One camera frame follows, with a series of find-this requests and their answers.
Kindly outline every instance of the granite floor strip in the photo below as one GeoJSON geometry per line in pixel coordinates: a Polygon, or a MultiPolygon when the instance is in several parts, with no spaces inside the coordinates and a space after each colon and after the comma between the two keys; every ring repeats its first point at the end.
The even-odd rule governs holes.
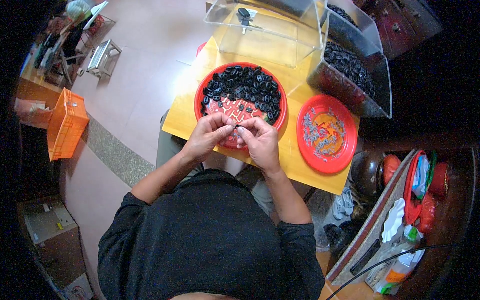
{"type": "Polygon", "coordinates": [[[100,160],[130,187],[155,169],[155,166],[132,151],[106,130],[90,114],[82,140],[100,160]]]}

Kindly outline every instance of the yellow table surface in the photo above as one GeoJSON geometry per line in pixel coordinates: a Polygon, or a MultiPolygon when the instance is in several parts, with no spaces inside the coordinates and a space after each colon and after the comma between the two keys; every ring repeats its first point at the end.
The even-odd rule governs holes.
{"type": "MultiPolygon", "coordinates": [[[[235,61],[247,61],[269,70],[282,84],[287,94],[288,116],[279,132],[280,164],[288,178],[304,184],[341,194],[347,180],[350,164],[335,174],[325,174],[311,168],[301,156],[297,144],[297,116],[301,106],[317,93],[305,82],[310,67],[310,57],[306,57],[295,69],[279,64],[247,58],[235,54],[220,53],[215,40],[210,38],[192,63],[188,73],[177,81],[176,97],[165,119],[162,130],[183,139],[188,139],[197,119],[193,111],[193,99],[202,79],[214,68],[235,61]]],[[[359,118],[353,116],[359,126],[359,118]]],[[[248,152],[216,146],[215,151],[254,165],[248,152]]]]}

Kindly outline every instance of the gray pants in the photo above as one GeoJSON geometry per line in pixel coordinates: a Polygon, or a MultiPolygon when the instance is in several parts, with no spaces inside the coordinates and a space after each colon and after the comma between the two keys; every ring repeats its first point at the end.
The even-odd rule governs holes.
{"type": "MultiPolygon", "coordinates": [[[[161,130],[167,114],[168,110],[161,119],[160,134],[158,136],[158,148],[156,153],[157,168],[165,164],[173,156],[175,156],[175,154],[180,152],[187,142],[184,139],[161,130]]],[[[203,171],[203,169],[204,168],[202,164],[196,166],[184,179],[182,179],[182,181],[190,179],[198,172],[203,171]]],[[[265,179],[260,169],[252,165],[248,165],[235,176],[235,179],[247,187],[261,209],[263,209],[268,216],[271,216],[274,210],[273,199],[267,185],[265,184],[265,179]]]]}

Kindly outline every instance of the orange plastic crate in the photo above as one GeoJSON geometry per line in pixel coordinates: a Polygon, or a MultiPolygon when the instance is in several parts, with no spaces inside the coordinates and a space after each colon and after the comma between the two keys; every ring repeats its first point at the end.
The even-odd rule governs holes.
{"type": "Polygon", "coordinates": [[[73,156],[88,121],[83,97],[64,88],[47,129],[50,161],[73,156]]]}

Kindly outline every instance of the forearm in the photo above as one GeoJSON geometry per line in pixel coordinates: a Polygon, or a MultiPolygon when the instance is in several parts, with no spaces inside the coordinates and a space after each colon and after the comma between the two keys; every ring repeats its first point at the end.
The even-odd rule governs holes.
{"type": "Polygon", "coordinates": [[[197,164],[180,151],[164,165],[135,184],[132,187],[132,194],[138,199],[152,204],[159,196],[171,192],[197,164]]]}
{"type": "Polygon", "coordinates": [[[284,171],[280,170],[273,174],[264,173],[264,176],[281,221],[291,224],[312,222],[307,205],[293,188],[284,171]]]}

